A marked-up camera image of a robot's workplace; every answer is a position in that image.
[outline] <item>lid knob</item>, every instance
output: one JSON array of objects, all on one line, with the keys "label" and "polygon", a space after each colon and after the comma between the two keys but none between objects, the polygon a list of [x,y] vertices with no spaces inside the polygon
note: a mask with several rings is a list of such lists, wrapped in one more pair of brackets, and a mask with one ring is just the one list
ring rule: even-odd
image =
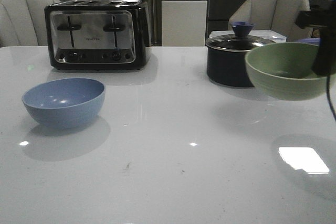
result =
[{"label": "lid knob", "polygon": [[243,21],[232,22],[231,26],[233,32],[238,38],[245,38],[248,36],[250,31],[253,29],[255,24]]}]

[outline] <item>toaster brand label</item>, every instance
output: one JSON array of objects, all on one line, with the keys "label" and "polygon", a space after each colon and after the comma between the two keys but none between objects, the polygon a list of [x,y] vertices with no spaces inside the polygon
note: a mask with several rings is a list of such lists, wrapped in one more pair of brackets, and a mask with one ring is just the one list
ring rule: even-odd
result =
[{"label": "toaster brand label", "polygon": [[98,41],[98,40],[100,40],[100,38],[86,38],[86,40],[89,40],[89,41]]}]

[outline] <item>black cable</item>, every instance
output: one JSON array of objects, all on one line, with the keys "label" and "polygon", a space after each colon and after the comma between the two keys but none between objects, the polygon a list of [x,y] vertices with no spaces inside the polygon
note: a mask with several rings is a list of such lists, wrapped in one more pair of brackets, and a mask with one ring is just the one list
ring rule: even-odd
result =
[{"label": "black cable", "polygon": [[326,93],[327,93],[327,99],[328,99],[328,104],[331,110],[331,113],[336,121],[336,112],[334,109],[334,106],[332,105],[331,97],[330,97],[330,72],[327,75],[327,86],[326,86]]}]

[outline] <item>white cabinet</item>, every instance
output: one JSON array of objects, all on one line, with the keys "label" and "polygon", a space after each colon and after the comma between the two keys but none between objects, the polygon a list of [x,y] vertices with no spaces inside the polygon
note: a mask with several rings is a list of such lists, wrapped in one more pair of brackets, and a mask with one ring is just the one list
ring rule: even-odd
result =
[{"label": "white cabinet", "polygon": [[162,0],[162,45],[204,46],[207,0]]}]

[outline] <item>glossy table surface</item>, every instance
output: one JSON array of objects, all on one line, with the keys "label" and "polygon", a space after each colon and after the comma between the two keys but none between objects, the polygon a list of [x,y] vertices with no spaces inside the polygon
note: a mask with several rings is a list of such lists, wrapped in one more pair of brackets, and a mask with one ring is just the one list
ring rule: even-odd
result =
[{"label": "glossy table surface", "polygon": [[[140,71],[65,71],[0,48],[0,223],[334,224],[336,124],[324,95],[280,101],[206,75],[205,47],[153,47]],[[51,130],[22,94],[102,81],[86,127]],[[336,90],[332,90],[336,100]]]}]

